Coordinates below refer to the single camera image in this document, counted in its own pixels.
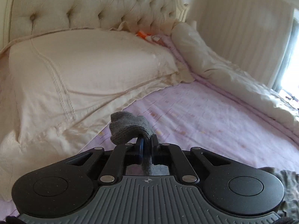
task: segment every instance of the headboard frame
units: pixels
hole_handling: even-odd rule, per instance
[[[167,18],[184,21],[188,8],[182,0],[8,0],[3,41],[58,29],[109,29],[122,21],[148,32]]]

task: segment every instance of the gray curtain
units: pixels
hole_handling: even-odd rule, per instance
[[[281,80],[282,80],[282,77],[283,77],[285,71],[287,70],[287,68],[290,65],[290,60],[291,60],[292,55],[294,53],[294,49],[295,49],[295,46],[296,46],[298,34],[299,34],[299,22],[298,22],[298,20],[294,19],[293,27],[292,27],[292,31],[291,31],[291,35],[290,35],[290,40],[289,40],[288,46],[286,48],[286,53],[283,57],[283,60],[282,60],[282,63],[280,65],[278,74],[276,76],[275,82],[274,82],[273,87],[272,87],[272,89],[274,91],[278,92],[278,93],[282,89]]]

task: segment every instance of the crosshair symbol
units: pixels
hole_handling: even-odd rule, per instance
[[[147,178],[147,179],[144,180],[144,182],[147,182],[147,183],[152,182],[152,179]]]

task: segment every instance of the pink bed sheet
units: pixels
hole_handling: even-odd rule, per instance
[[[200,146],[253,167],[299,172],[299,146],[247,107],[224,96],[204,79],[149,94],[125,110],[145,116],[161,142],[183,150]],[[111,150],[109,126],[82,151]],[[17,215],[13,203],[0,202],[0,220]]]

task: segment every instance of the striped wallpaper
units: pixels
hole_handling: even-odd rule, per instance
[[[216,53],[272,87],[293,12],[282,0],[209,0],[199,32]]]

